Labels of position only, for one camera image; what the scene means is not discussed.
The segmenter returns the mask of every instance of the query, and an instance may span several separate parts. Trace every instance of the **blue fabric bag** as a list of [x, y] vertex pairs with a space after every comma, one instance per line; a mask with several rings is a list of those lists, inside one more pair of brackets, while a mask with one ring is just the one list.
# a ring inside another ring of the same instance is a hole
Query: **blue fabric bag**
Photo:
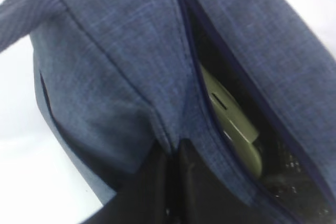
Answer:
[[[335, 223], [336, 62], [284, 0], [6, 0], [0, 32], [0, 51], [30, 34], [39, 108], [104, 204], [155, 140], [172, 153], [187, 138], [274, 223]], [[253, 178], [214, 115], [199, 61], [243, 90], [241, 106], [304, 179]]]

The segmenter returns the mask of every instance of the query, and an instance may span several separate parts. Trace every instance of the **bag pocket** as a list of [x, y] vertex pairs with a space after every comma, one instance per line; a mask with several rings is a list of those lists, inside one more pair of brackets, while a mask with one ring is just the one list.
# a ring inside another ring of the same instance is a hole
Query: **bag pocket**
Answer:
[[247, 177], [267, 189], [262, 193], [275, 207], [284, 207], [304, 223], [333, 223], [334, 198], [315, 164], [268, 106], [197, 0], [179, 1], [190, 47], [197, 51], [193, 57], [209, 97], [208, 109]]

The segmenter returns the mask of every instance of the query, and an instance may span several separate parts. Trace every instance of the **white background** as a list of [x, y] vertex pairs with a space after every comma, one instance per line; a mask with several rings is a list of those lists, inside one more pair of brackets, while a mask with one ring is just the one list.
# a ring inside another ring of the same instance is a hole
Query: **white background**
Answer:
[[[336, 0], [288, 2], [336, 55]], [[0, 223], [76, 224], [101, 203], [37, 109], [32, 53], [24, 38], [0, 54]]]
[[76, 224], [101, 203], [38, 111], [32, 55], [28, 38], [0, 54], [0, 223]]

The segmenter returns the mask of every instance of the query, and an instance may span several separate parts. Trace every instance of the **navy zipper tape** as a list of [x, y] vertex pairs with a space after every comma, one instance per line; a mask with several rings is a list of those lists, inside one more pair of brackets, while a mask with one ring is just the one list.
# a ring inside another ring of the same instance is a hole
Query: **navy zipper tape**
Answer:
[[[185, 2], [184, 2], [184, 0], [178, 0], [178, 3], [179, 3], [180, 8], [181, 8], [182, 17], [183, 17], [183, 21], [184, 21], [184, 24], [185, 24], [185, 32], [186, 32], [186, 36], [187, 36], [188, 43], [189, 43], [189, 46], [190, 46], [191, 55], [192, 55], [192, 58], [193, 58], [193, 61], [194, 61], [194, 67], [195, 67], [195, 70], [196, 70], [198, 81], [201, 85], [201, 89], [202, 89], [203, 96], [204, 96], [205, 101], [206, 101], [208, 111], [211, 113], [212, 120], [215, 123], [216, 128], [218, 130], [217, 131], [218, 135], [222, 139], [224, 139], [224, 141], [223, 141], [224, 144], [227, 145], [230, 153], [232, 154], [233, 158], [236, 160], [236, 163], [237, 163], [238, 167], [241, 168], [241, 170], [243, 171], [243, 175], [252, 182], [252, 184], [258, 189], [258, 191], [262, 192], [267, 197], [267, 200], [275, 208], [279, 209], [285, 216], [287, 216], [287, 218], [290, 218], [297, 223], [303, 223], [300, 220], [300, 218], [298, 218], [294, 213], [292, 213], [288, 208], [286, 208], [284, 205], [282, 205], [279, 201], [275, 200], [274, 196], [260, 182], [256, 181], [253, 178], [252, 174], [247, 170], [245, 165], [242, 163], [241, 159], [237, 156], [237, 153], [235, 152], [235, 150], [234, 150], [231, 142], [229, 141], [229, 139], [223, 133], [223, 131], [220, 127], [220, 123], [217, 119], [217, 116], [215, 115], [213, 107], [212, 107], [212, 105], [210, 103], [210, 100], [208, 98], [208, 94], [206, 92], [206, 86], [205, 86], [205, 83], [204, 83], [204, 80], [203, 80], [203, 77], [202, 77], [201, 68], [200, 68], [199, 63], [198, 63], [197, 50], [195, 48], [193, 35], [192, 35], [192, 29], [191, 29], [191, 24], [189, 22], [189, 18], [188, 18], [188, 15], [187, 15], [187, 9], [186, 9]], [[199, 11], [204, 12], [203, 9], [200, 6], [198, 6], [197, 8], [198, 8]], [[226, 52], [228, 52], [232, 55], [232, 52], [228, 48], [226, 48], [226, 50], [227, 50]]]
[[255, 84], [249, 77], [249, 75], [245, 72], [243, 67], [234, 57], [232, 51], [228, 47], [228, 45], [223, 41], [222, 37], [212, 24], [211, 20], [203, 10], [202, 6], [199, 4], [197, 0], [186, 0], [190, 6], [190, 8], [195, 13], [198, 20], [203, 25], [207, 34], [210, 36], [211, 40], [218, 47], [221, 52], [221, 55], [225, 57], [225, 60], [228, 61], [231, 67], [235, 70], [235, 72], [239, 75], [240, 80], [244, 84], [245, 88], [252, 96], [254, 101], [257, 103], [259, 108], [262, 110], [266, 118], [269, 120], [271, 125], [277, 130], [277, 132], [281, 135], [284, 142], [287, 144], [289, 149], [297, 156], [297, 158], [301, 161], [302, 165], [307, 170], [307, 173], [310, 175], [311, 179], [316, 183], [316, 185], [320, 188], [321, 192], [325, 196], [325, 198], [330, 203], [333, 211], [336, 212], [336, 204], [335, 198], [332, 196], [332, 191], [328, 186], [327, 182], [323, 179], [319, 170], [317, 169], [314, 162], [310, 159], [310, 157], [305, 153], [302, 147], [295, 141], [293, 136], [288, 132], [286, 127], [279, 120], [275, 112], [270, 108], [269, 104], [256, 88]]

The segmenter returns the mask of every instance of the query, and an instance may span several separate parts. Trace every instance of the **green object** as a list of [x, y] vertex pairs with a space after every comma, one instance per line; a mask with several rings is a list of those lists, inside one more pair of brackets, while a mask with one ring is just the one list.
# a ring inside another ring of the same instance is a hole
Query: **green object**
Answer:
[[247, 168], [259, 178], [263, 164], [258, 149], [253, 145], [259, 136], [258, 130], [221, 83], [203, 67], [202, 72], [210, 100], [224, 133], [231, 139], [238, 156]]

